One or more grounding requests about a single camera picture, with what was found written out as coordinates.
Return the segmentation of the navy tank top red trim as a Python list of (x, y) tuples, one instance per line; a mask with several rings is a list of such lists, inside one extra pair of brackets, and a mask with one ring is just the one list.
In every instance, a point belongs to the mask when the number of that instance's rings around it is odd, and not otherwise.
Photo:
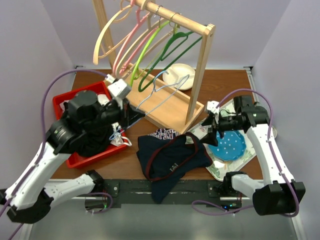
[(136, 152), (141, 170), (151, 182), (151, 197), (156, 204), (189, 171), (206, 168), (213, 161), (203, 143), (191, 132), (184, 134), (162, 128), (137, 138)]

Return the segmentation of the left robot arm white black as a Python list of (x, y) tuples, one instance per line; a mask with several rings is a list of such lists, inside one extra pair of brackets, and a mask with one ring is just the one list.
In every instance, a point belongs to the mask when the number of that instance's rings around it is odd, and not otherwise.
[(53, 188), (45, 185), (72, 154), (103, 152), (114, 133), (114, 123), (125, 130), (145, 115), (127, 98), (112, 99), (102, 105), (95, 92), (78, 92), (68, 101), (62, 117), (47, 130), (43, 143), (22, 175), (9, 188), (0, 191), (0, 203), (7, 210), (8, 218), (13, 223), (34, 224), (52, 208), (73, 197), (99, 196), (104, 190), (104, 180), (95, 170)]

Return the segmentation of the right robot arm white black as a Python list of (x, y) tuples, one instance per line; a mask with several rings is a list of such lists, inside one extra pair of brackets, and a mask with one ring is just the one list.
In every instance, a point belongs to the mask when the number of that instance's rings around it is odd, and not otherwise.
[(271, 112), (253, 102), (249, 95), (234, 97), (233, 106), (235, 114), (223, 117), (219, 102), (207, 102), (205, 112), (208, 116), (202, 125), (208, 130), (201, 141), (217, 146), (217, 138), (222, 138), (225, 132), (242, 130), (254, 148), (263, 181), (254, 180), (241, 171), (228, 172), (223, 178), (223, 192), (230, 197), (238, 192), (244, 194), (252, 200), (260, 216), (295, 217), (306, 188), (286, 167), (272, 132)]

